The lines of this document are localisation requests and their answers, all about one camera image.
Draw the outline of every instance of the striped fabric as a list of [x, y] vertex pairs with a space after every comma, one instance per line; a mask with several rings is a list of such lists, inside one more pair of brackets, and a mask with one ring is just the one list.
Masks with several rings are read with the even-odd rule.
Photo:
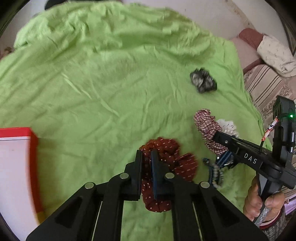
[[[245, 89], [250, 93], [253, 103], [263, 117], [267, 128], [273, 120], [272, 106], [278, 95], [293, 100], [296, 103], [296, 76], [286, 79], [279, 76], [270, 66], [260, 64], [244, 75]], [[269, 136], [272, 142], [273, 132]], [[296, 167], [296, 155], [292, 165]], [[286, 199], [296, 193], [296, 189], [282, 189]]]

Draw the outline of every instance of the floor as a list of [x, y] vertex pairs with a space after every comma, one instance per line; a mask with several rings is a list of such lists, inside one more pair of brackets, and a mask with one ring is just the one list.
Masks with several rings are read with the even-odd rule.
[[[47, 0], [31, 0], [11, 21], [0, 38], [0, 50], [13, 46], [15, 36], [36, 13], [43, 11]], [[229, 0], [137, 0], [147, 6], [170, 7], [194, 20], [197, 24], [224, 37], [235, 37], [246, 25], [226, 3]], [[124, 3], [135, 0], [123, 0]], [[288, 46], [287, 37], [276, 11], [264, 0], [233, 0], [254, 27], [263, 33], [273, 35]]]

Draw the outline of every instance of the gray knit sleeve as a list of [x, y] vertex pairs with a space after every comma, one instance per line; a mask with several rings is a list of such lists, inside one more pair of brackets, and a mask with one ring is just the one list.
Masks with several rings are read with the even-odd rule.
[[282, 207], [281, 213], [279, 214], [279, 218], [276, 220], [276, 222], [271, 227], [263, 229], [262, 231], [268, 237], [269, 241], [275, 241], [284, 230], [286, 225], [287, 221], [285, 216], [285, 208]]

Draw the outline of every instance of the red and white box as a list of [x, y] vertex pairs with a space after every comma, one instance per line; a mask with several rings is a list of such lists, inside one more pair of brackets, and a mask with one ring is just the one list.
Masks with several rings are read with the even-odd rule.
[[37, 144], [30, 128], [0, 129], [0, 213], [20, 241], [44, 220]]

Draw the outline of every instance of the red polka dot scrunchie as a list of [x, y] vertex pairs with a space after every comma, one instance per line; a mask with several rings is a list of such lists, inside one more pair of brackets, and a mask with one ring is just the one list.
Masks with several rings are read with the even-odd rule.
[[215, 121], [215, 116], [211, 115], [209, 109], [201, 109], [195, 113], [193, 117], [196, 128], [202, 134], [202, 138], [206, 141], [205, 145], [216, 155], [220, 156], [228, 149], [212, 139], [216, 131], [222, 131], [221, 126]]
[[180, 146], [174, 139], [158, 137], [150, 140], [140, 147], [144, 159], [142, 166], [142, 195], [146, 208], [152, 212], [165, 212], [171, 210], [170, 201], [157, 201], [153, 197], [151, 175], [151, 151], [157, 150], [160, 161], [166, 163], [170, 171], [180, 175], [186, 181], [192, 181], [197, 170], [197, 161], [191, 153], [180, 156]]

